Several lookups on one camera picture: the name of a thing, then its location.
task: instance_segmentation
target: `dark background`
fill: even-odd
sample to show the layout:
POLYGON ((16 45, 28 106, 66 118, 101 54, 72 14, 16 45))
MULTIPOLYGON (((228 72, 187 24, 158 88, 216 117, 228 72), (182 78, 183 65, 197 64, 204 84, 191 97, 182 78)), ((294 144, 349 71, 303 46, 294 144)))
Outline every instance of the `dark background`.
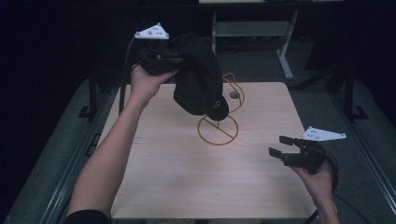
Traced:
MULTIPOLYGON (((119 85, 124 55, 135 31, 160 21, 173 35, 194 31, 210 36, 212 9, 191 7, 196 2, 0 2, 0 221, 5 219, 81 82, 95 74, 104 92, 119 85), (169 8, 179 4, 185 7, 169 8)), ((255 7, 249 13, 236 8, 223 19, 277 18, 292 7, 255 7)), ((348 71, 367 85, 394 125, 395 11, 395 3, 390 0, 347 1, 330 7, 306 5, 293 36, 316 39, 307 68, 323 70, 340 62, 351 68, 348 71)), ((337 73, 336 79, 342 81, 344 76, 345 70, 337 73)))

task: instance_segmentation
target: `gray floor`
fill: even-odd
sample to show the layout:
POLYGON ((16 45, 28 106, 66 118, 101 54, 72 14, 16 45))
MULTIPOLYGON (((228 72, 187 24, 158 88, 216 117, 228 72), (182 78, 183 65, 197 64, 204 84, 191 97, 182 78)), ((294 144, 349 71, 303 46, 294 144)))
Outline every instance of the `gray floor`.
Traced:
MULTIPOLYGON (((238 82, 280 81, 292 86, 310 77, 317 71, 304 70, 312 48, 311 42, 292 42, 287 59, 295 75, 286 80, 276 58, 275 49, 279 41, 267 40, 259 46, 248 45, 232 54, 218 54, 224 73, 233 72, 238 82)), ((341 110, 343 93, 329 94, 324 90, 328 78, 301 91, 290 91, 305 128, 313 126, 338 133, 346 133, 346 140, 325 142, 322 145, 337 159, 340 180, 335 203, 342 223, 364 223, 348 203, 360 211, 370 223, 396 223, 396 216, 367 159, 367 148, 389 183, 394 186, 396 163, 396 130, 389 123, 365 86, 355 82, 354 104, 360 105, 369 119, 350 123, 341 110)), ((89 104, 88 83, 78 89, 66 108, 51 139, 48 141, 35 169, 26 182, 18 200, 9 214, 8 223, 59 223, 64 220, 64 210, 79 169, 88 157, 90 144, 97 139, 105 125, 106 115, 112 105, 115 93, 98 92, 99 113, 93 121, 78 118, 83 106, 89 104)), ((141 220, 113 220, 114 223, 140 223, 141 220)), ((302 220, 263 220, 263 223, 303 223, 302 220)))

